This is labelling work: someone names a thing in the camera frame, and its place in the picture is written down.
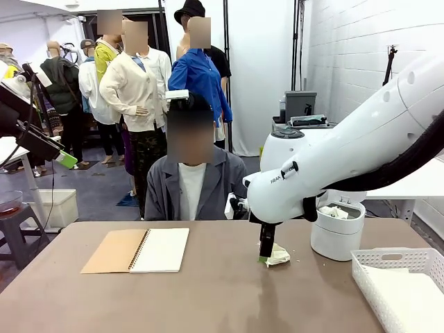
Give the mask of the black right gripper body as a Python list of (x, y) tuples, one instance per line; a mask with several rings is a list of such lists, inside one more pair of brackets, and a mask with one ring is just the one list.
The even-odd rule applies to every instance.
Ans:
[(268, 223), (268, 222), (262, 221), (259, 218), (257, 218), (252, 212), (249, 214), (248, 220), (251, 223), (256, 223), (256, 224), (265, 225), (265, 226), (273, 226), (273, 227), (275, 227), (278, 224), (278, 223)]

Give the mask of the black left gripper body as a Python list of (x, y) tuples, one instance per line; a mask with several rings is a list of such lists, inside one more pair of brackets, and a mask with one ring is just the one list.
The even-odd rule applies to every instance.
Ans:
[(1, 136), (18, 136), (18, 121), (37, 125), (37, 109), (5, 85), (1, 85)]

